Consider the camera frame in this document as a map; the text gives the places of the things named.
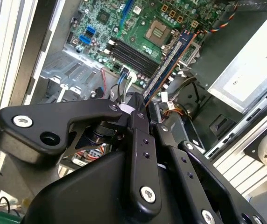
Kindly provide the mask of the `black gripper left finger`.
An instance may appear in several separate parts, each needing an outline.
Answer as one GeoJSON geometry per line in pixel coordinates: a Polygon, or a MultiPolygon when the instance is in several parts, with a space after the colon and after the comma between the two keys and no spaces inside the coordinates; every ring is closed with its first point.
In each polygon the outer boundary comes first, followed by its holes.
{"type": "MultiPolygon", "coordinates": [[[[142,95],[133,94],[128,106],[132,112],[108,99],[92,99],[1,109],[0,189],[33,201],[61,179],[57,171],[63,157],[102,143],[113,147],[110,153],[154,154],[157,162],[142,95]]],[[[140,193],[148,216],[156,216],[161,200],[148,186],[141,187],[140,193]]]]}

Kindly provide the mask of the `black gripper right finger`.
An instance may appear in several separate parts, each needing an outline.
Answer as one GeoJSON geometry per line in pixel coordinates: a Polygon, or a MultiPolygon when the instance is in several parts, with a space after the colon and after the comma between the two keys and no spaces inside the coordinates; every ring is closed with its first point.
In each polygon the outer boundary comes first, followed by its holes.
{"type": "Polygon", "coordinates": [[[170,128],[147,106],[161,178],[162,209],[152,224],[262,224],[264,218],[195,145],[177,144],[170,128]]]}

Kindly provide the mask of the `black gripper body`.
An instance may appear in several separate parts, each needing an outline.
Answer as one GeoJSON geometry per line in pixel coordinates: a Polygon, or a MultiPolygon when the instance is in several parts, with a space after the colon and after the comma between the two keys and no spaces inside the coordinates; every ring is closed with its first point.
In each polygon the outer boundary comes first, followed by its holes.
{"type": "Polygon", "coordinates": [[[25,224],[190,224],[190,210],[176,201],[167,171],[155,155],[114,152],[45,187],[32,201],[25,224]],[[162,202],[150,218],[140,189],[162,202]]]}

